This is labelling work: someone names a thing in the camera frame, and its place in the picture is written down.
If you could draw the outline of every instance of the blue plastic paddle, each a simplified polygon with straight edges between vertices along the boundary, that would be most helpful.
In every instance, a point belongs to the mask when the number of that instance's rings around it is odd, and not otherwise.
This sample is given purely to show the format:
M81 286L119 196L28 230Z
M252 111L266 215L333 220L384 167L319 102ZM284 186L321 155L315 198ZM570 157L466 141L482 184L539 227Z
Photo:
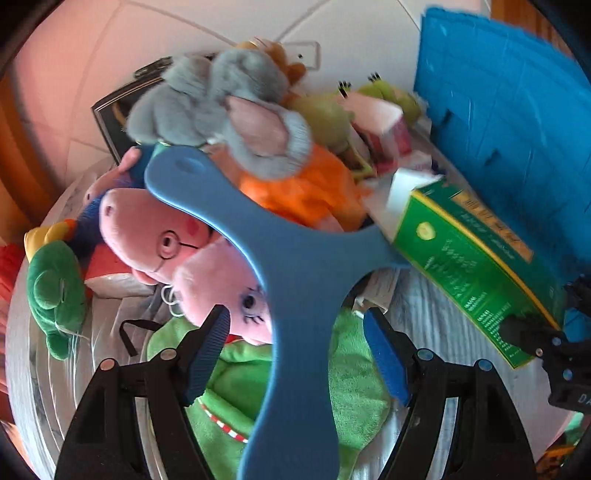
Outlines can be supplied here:
M239 480L335 480L339 451L328 386L335 318L361 277L408 263L376 226L355 233L319 232L267 212L194 148L171 147L155 156L145 181L157 198L236 245L267 296L271 377Z

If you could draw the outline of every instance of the orange plush fabric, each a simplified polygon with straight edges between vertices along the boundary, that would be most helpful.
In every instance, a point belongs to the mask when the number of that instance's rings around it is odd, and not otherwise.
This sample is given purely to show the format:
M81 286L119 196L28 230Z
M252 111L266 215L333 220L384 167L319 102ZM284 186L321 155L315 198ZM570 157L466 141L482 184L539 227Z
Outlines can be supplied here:
M266 181L243 173L240 190L267 210L310 228L332 215L345 232L352 232L366 216L351 172L318 145L295 176Z

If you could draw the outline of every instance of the white tiled wall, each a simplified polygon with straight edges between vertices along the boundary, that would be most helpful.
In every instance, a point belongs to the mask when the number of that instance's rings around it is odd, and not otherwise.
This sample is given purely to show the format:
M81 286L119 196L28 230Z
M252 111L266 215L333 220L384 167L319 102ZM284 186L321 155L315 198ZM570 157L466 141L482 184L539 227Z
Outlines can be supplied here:
M489 0L65 0L11 75L31 141L65 187L108 155L90 107L137 68L257 35L320 43L320 70L303 82L309 90L360 85L370 72L411 89L421 13L433 3L490 13Z

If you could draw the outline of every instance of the george pig plush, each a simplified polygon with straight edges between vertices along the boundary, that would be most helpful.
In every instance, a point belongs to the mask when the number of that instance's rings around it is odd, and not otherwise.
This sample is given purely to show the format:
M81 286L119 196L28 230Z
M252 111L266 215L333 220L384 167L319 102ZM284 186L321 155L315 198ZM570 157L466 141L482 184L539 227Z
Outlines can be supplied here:
M253 345L271 343L269 308L242 254L220 237L179 266L173 291L185 318L201 326L214 305L230 310L230 334Z
M86 207L95 198L100 197L107 190L134 186L144 187L144 170L152 155L152 147L131 147L115 168L102 174L86 190L82 206Z
M112 189L100 203L100 232L146 285L171 284L175 269L218 236L145 189Z

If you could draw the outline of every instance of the wooden cabinet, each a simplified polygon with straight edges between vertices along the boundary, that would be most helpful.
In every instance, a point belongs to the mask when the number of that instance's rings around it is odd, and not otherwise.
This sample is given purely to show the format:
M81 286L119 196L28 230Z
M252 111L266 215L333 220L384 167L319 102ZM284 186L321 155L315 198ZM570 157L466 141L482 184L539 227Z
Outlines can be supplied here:
M529 0L492 0L491 17L549 41L555 48L572 56L566 43L550 23L531 5Z
M22 242L41 223L59 196L42 168L12 96L8 76L0 79L0 245Z

